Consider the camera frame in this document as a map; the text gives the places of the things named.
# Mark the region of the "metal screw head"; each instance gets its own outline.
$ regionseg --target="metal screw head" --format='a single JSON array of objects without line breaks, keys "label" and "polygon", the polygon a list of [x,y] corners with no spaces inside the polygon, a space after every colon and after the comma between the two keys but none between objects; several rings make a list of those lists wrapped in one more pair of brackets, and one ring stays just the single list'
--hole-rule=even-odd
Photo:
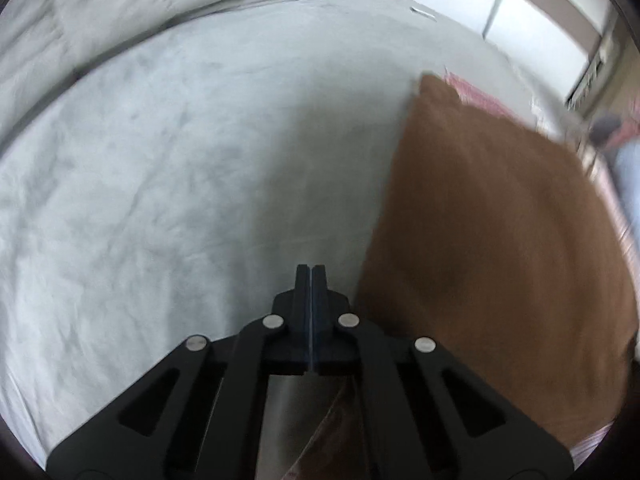
[{"label": "metal screw head", "polygon": [[419,337],[415,340],[415,349],[423,354],[428,354],[436,349],[436,342],[430,337]]},{"label": "metal screw head", "polygon": [[340,326],[343,326],[345,328],[354,328],[359,325],[360,318],[355,314],[352,314],[351,312],[347,312],[346,314],[342,314],[338,318],[338,323],[340,324]]},{"label": "metal screw head", "polygon": [[262,324],[270,329],[280,328],[284,324],[284,319],[278,314],[269,314],[262,318]]},{"label": "metal screw head", "polygon": [[203,335],[192,335],[187,339],[185,346],[187,350],[192,352],[199,352],[207,345],[207,338]]}]

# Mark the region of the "gray blanket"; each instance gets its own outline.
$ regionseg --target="gray blanket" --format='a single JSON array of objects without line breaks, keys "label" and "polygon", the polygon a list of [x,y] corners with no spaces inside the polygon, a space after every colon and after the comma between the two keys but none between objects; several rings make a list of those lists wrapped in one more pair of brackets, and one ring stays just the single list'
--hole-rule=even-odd
[{"label": "gray blanket", "polygon": [[296,264],[353,293],[421,72],[454,72],[534,124],[504,56],[411,4],[193,20],[20,131],[0,160],[0,413],[40,463],[188,335],[268,313]]}]

